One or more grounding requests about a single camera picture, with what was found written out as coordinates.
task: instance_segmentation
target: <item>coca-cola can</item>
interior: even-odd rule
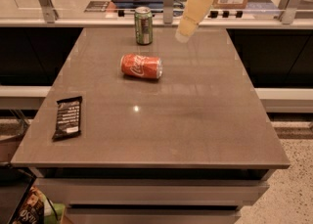
[[[121,58],[120,67],[123,73],[140,78],[159,79],[162,76],[160,57],[127,54]]]

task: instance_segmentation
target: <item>soda can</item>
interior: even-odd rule
[[[153,42],[153,14],[148,7],[138,7],[135,10],[136,41],[140,45]]]
[[[159,79],[162,76],[160,57],[124,55],[120,60],[120,68],[123,73],[140,78]]]

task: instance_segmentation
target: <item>counter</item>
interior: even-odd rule
[[[234,223],[289,167],[226,30],[202,27],[188,44],[174,34],[156,26],[139,46],[131,26],[83,29],[13,157],[75,223],[180,222],[186,210],[197,223]],[[123,75],[127,53],[160,56],[163,76]],[[56,101],[75,96],[81,135],[53,142]]]

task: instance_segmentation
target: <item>floor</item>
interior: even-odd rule
[[[291,161],[277,170],[270,188],[254,206],[245,206],[236,224],[313,223],[313,115],[270,114],[272,124]],[[0,119],[0,141],[21,132],[14,119]]]

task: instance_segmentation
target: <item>black wrapper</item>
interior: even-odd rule
[[[57,101],[57,123],[53,140],[63,140],[80,135],[81,102],[81,96]]]

